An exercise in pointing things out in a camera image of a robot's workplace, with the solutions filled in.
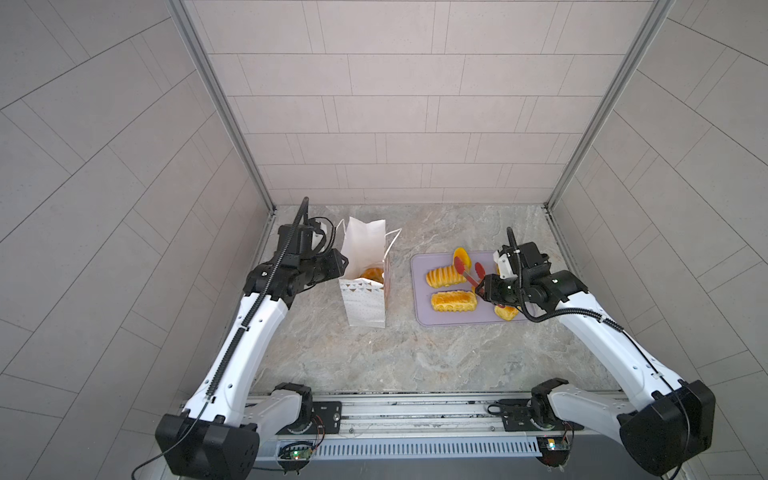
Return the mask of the white cartoon paper bag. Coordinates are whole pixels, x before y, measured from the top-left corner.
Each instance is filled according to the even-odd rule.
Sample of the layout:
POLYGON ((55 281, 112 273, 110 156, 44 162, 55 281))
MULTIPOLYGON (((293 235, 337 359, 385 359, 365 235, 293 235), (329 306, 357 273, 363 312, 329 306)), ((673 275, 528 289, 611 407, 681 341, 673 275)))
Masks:
POLYGON ((349 260, 338 280, 348 323, 352 327, 384 328, 391 283, 390 252, 402 229, 389 231, 385 220, 342 220, 341 253, 349 260), (384 269, 384 283, 360 278, 369 267, 384 269))

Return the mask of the red kitchen tongs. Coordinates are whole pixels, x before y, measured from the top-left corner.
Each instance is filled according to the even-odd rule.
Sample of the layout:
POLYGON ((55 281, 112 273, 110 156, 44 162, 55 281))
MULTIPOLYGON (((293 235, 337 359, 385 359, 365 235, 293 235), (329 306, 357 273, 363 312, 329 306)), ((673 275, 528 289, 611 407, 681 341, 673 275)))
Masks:
POLYGON ((482 265, 480 269, 477 269, 477 265, 470 269, 460 257, 453 258, 453 266, 470 283, 477 297, 495 306, 505 306, 502 292, 499 290, 503 282, 498 275, 486 274, 482 265))

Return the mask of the ring-shaped braided bread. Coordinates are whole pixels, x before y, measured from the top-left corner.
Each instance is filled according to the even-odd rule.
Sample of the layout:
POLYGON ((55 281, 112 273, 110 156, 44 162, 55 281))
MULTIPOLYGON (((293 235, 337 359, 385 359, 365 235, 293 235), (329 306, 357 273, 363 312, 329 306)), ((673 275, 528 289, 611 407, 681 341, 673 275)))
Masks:
POLYGON ((383 284, 384 269, 381 267, 369 267, 360 274, 360 278, 383 284))

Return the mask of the short glazed bread roll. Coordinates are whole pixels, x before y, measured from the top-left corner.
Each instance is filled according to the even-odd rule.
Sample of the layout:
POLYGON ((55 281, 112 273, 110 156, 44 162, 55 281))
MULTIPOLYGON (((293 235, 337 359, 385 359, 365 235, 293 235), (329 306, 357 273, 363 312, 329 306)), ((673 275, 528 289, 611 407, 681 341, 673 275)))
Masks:
POLYGON ((518 316, 520 311, 516 307, 511 307, 511 306, 502 307, 500 305, 496 305, 494 307, 494 313, 497 317, 499 317, 504 321, 512 321, 518 316))

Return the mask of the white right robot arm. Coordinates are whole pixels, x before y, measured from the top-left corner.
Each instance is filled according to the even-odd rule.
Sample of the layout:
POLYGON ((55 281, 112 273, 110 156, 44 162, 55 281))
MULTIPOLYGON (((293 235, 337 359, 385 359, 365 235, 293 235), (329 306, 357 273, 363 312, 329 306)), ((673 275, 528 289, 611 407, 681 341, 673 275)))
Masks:
POLYGON ((579 424, 621 444, 647 473, 675 478, 710 448, 716 397, 700 380, 686 381, 653 357, 600 305, 572 272, 553 272, 533 242, 511 239, 493 255, 498 270, 475 288, 496 307, 528 321, 556 319, 580 339, 614 377, 623 401, 575 387, 561 378, 531 390, 528 410, 541 430, 579 424))

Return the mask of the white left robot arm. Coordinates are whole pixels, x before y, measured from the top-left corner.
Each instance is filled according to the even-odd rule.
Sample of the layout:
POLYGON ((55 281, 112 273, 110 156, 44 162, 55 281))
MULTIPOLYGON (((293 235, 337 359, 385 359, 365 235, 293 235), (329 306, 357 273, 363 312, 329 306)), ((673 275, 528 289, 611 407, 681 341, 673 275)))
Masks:
POLYGON ((161 457, 182 479, 245 479, 262 441, 284 429, 316 427, 310 387, 278 384, 266 399, 248 400, 267 347, 296 296, 339 278, 348 264, 334 248, 325 217, 305 217, 278 231, 272 259, 247 276, 234 325, 209 372, 178 414, 155 431, 161 457))

